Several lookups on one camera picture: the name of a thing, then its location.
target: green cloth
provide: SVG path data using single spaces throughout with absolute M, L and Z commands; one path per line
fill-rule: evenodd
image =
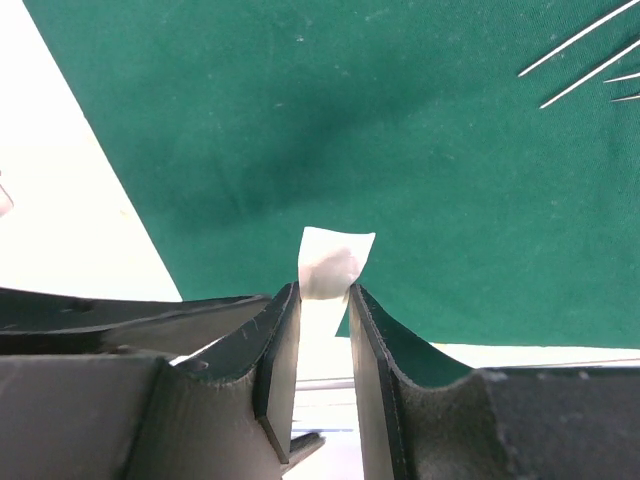
M 429 341 L 640 346 L 621 0 L 26 0 L 186 299 L 275 292 L 306 225 Z

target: green surface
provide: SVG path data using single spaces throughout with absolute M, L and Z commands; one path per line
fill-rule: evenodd
M 185 298 L 375 231 L 362 282 L 427 340 L 637 347 L 640 87 L 538 106 L 640 7 L 516 78 L 620 1 L 25 3 Z

